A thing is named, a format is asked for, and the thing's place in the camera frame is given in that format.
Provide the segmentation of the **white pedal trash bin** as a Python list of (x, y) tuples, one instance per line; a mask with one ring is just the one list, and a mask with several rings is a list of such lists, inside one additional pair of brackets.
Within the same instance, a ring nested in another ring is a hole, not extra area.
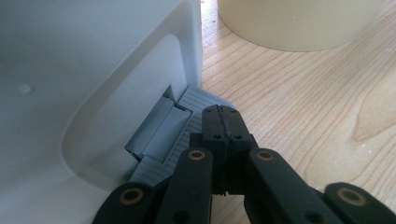
[(90, 224), (201, 72), (200, 0), (0, 0), (0, 224)]

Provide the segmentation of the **cream round container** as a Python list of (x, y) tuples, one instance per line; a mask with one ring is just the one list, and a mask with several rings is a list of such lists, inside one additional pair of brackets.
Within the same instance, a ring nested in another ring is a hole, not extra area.
[(354, 40), (385, 0), (217, 0), (224, 24), (249, 42), (284, 51)]

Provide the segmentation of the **grey ribbed bin pedal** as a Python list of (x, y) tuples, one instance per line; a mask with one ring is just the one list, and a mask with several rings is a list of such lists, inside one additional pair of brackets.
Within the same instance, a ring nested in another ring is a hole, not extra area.
[(137, 160), (130, 180), (156, 186), (175, 171), (190, 135), (202, 130), (202, 112), (212, 105), (234, 105), (200, 88), (189, 86), (176, 102), (162, 96), (126, 144)]

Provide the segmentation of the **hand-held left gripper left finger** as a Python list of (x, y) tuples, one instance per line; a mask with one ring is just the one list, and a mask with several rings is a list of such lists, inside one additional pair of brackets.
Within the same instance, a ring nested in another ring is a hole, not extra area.
[(170, 179), (155, 224), (209, 224), (212, 194), (225, 192), (227, 139), (221, 107), (202, 114), (202, 132), (193, 134)]

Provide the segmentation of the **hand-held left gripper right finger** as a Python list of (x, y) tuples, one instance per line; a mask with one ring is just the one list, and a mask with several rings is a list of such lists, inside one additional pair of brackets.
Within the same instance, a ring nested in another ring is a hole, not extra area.
[(239, 112), (221, 113), (230, 141), (226, 189), (244, 197), (250, 224), (342, 224), (277, 152), (257, 146)]

